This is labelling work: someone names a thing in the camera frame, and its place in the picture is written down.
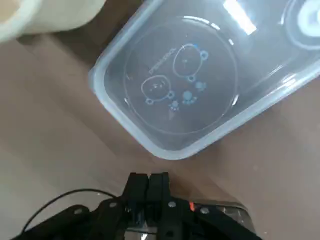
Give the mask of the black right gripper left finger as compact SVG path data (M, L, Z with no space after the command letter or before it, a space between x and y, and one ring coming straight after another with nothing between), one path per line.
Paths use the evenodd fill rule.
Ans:
M130 227L142 226L142 212L149 185L147 174L130 173L120 196L107 199L91 211L72 205L30 229L16 240L123 240Z

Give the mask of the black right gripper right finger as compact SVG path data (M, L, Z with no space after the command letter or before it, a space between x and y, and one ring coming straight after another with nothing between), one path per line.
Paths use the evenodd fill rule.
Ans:
M157 240L258 240L243 205L172 196L167 172L153 173L147 190L147 225Z

